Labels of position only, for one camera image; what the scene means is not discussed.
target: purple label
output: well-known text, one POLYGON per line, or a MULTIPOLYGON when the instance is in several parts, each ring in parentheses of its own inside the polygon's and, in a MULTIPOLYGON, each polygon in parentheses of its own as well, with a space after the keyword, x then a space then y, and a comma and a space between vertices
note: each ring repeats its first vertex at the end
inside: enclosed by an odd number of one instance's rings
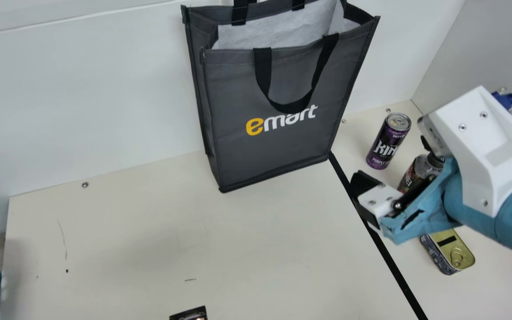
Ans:
POLYGON ((377 170, 388 167, 390 160, 392 160, 398 146, 400 146, 407 133, 408 131, 392 129, 385 121, 370 148, 370 152, 366 156, 368 165, 377 170))

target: white bag lining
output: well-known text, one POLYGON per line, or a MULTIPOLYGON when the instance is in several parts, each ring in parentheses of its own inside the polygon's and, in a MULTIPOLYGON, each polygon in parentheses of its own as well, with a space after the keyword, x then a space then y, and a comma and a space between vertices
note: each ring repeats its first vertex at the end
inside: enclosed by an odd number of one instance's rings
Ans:
POLYGON ((317 0, 301 10, 248 20, 242 26, 220 24, 219 40, 211 49, 298 47, 360 26, 343 16, 340 0, 317 0))

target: purple can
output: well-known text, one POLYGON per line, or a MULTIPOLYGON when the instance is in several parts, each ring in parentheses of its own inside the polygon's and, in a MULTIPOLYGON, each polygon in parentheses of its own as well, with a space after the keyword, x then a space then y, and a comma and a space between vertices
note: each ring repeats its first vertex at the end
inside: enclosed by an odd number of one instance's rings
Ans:
POLYGON ((376 140, 372 144, 366 163, 376 170, 382 170, 388 167, 398 146, 404 140, 412 121, 407 115, 402 113, 391 113, 382 123, 382 128, 376 136, 376 140))

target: white shelf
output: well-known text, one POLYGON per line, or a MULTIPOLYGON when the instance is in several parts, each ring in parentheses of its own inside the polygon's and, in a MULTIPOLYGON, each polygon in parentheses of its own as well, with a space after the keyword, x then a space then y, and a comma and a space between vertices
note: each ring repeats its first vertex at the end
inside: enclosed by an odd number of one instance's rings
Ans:
MULTIPOLYGON (((349 178, 396 185, 423 152, 413 128, 390 168, 367 166, 385 108, 341 125, 333 151, 349 178)), ((459 233, 477 263, 451 277, 416 240, 385 243, 430 319, 512 318, 512 252, 459 233)), ((415 318, 329 162, 221 194, 196 152, 15 196, 4 272, 4 320, 168 319, 201 305, 212 320, 415 318)))

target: gray bag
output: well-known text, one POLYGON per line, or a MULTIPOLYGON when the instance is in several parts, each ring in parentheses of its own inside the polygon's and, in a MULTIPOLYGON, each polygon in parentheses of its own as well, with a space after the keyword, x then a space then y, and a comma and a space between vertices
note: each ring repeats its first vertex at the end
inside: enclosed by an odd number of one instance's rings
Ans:
POLYGON ((220 190, 327 160, 379 17, 344 0, 235 0, 181 13, 220 190))

